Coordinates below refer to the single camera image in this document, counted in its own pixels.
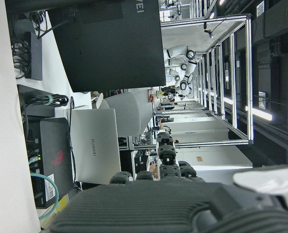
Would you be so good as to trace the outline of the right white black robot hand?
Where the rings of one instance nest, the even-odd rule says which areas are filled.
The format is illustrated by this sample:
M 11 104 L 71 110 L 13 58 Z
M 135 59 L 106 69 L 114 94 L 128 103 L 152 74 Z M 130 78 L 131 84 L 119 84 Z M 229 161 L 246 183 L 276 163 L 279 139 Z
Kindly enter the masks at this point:
M 57 214 L 50 233 L 288 233 L 280 197 L 237 185 L 207 183 L 176 161 L 170 134 L 156 144 L 160 179 L 148 171 L 130 181 L 116 173 L 108 185 L 78 194 Z

